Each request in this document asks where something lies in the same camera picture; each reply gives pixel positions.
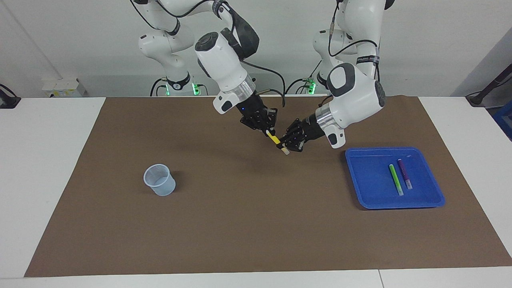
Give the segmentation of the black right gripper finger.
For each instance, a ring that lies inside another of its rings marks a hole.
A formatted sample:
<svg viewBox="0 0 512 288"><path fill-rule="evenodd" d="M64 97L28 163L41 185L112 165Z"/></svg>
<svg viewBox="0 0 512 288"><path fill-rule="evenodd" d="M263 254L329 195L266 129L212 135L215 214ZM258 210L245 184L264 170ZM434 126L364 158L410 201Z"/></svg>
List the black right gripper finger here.
<svg viewBox="0 0 512 288"><path fill-rule="evenodd" d="M241 123L245 126L248 126L249 128L253 130L259 130L262 132L263 129L263 123L264 123L264 116L254 116L254 117L241 117Z"/></svg>
<svg viewBox="0 0 512 288"><path fill-rule="evenodd" d="M264 108L264 123L262 132L265 135L276 134L276 121L277 121L278 109L277 108Z"/></svg>

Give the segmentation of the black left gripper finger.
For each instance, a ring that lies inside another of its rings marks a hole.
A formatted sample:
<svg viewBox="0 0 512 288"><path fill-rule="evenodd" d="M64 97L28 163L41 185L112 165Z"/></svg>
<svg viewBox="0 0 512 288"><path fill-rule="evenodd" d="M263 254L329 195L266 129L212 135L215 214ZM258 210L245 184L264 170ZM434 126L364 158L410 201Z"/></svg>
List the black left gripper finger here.
<svg viewBox="0 0 512 288"><path fill-rule="evenodd" d="M302 152L305 144L305 136L302 134L285 134L279 139L278 149L286 148L293 152Z"/></svg>
<svg viewBox="0 0 512 288"><path fill-rule="evenodd" d="M286 129L286 139L305 139L305 122L296 118L292 124Z"/></svg>

